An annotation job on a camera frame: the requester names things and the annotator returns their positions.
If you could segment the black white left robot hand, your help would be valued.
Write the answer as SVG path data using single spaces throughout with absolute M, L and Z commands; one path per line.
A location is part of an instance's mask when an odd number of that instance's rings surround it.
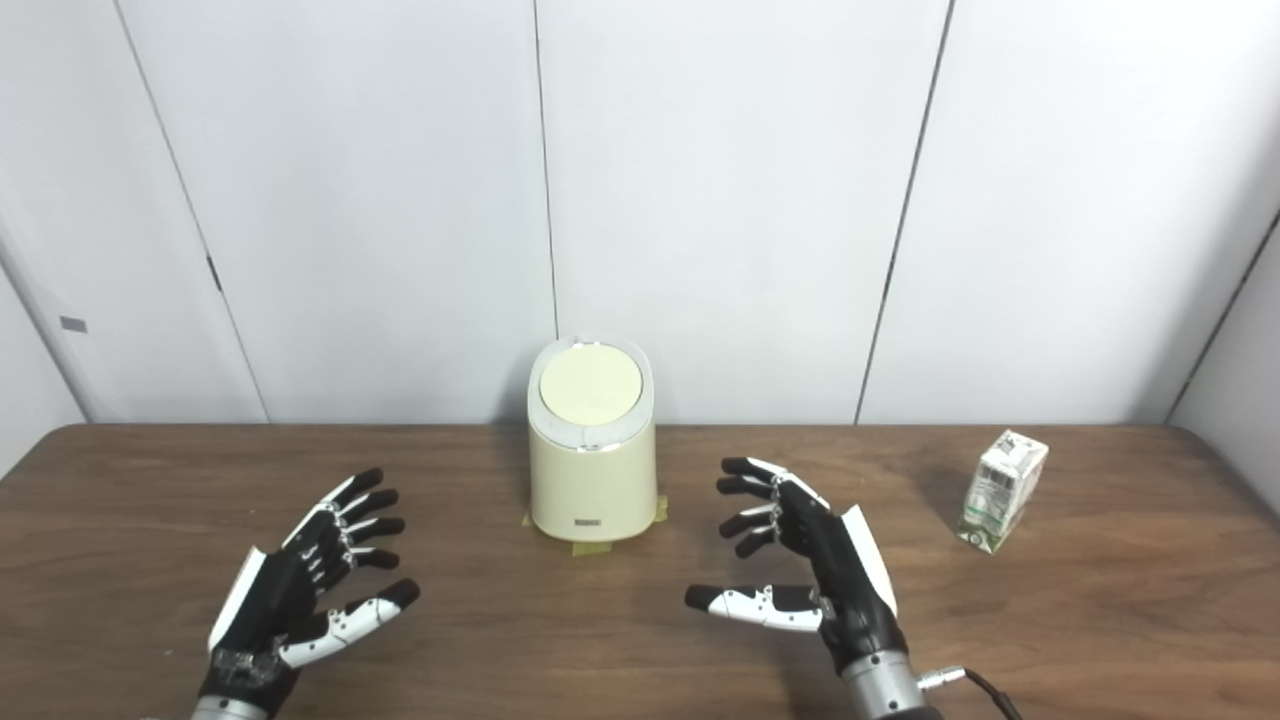
M 380 511 L 399 500 L 380 468 L 324 495 L 278 550 L 251 547 L 207 638 L 196 719 L 274 719 L 305 667 L 351 647 L 415 603 L 420 585 L 399 579 L 369 597 L 321 610 L 320 598 L 361 568 L 393 570 L 401 559 L 371 539 L 406 523 Z

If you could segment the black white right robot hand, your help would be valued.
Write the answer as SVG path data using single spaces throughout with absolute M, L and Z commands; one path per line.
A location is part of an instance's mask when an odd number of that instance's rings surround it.
M 726 457 L 721 495 L 750 495 L 760 506 L 742 510 L 719 525 L 736 539 L 735 553 L 748 559 L 780 544 L 806 559 L 812 585 L 759 588 L 690 585 L 690 609 L 787 632 L 815 633 L 844 671 L 877 653 L 908 653 L 909 644 L 893 605 L 873 582 L 855 544 L 855 514 L 838 515 L 808 483 L 788 469 L 756 457 Z

